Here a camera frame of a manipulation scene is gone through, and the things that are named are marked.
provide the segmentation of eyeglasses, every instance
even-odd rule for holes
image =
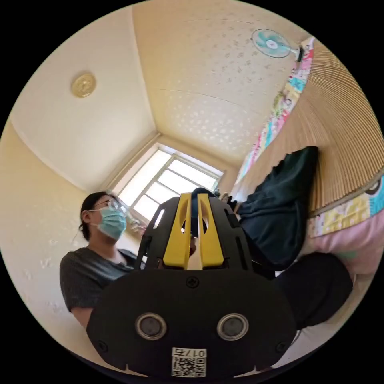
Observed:
[[[116,201],[115,199],[107,200],[102,203],[96,204],[95,208],[102,204],[104,204],[104,207],[108,206],[110,210],[120,211],[122,214],[124,214],[124,216],[128,216],[128,209],[123,204]]]

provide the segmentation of black pants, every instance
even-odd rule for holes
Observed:
[[[318,252],[303,256],[272,282],[288,299],[298,330],[331,318],[353,288],[344,264]]]

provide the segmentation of face mask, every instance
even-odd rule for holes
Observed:
[[[100,224],[91,223],[91,225],[97,226],[98,230],[104,233],[104,235],[119,240],[127,228],[127,221],[124,214],[110,208],[101,208],[92,211],[100,211],[102,221]]]

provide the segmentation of wall fan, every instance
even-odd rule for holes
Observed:
[[[303,57],[304,49],[302,46],[297,49],[291,48],[283,36],[270,29],[257,29],[252,33],[251,40],[261,53],[270,57],[283,58],[293,53],[298,62]]]

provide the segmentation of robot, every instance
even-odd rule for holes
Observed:
[[[187,270],[192,206],[202,270]],[[296,325],[284,295],[254,272],[230,206],[200,193],[159,206],[135,269],[105,289],[87,334],[118,369],[167,382],[212,382],[271,367]]]

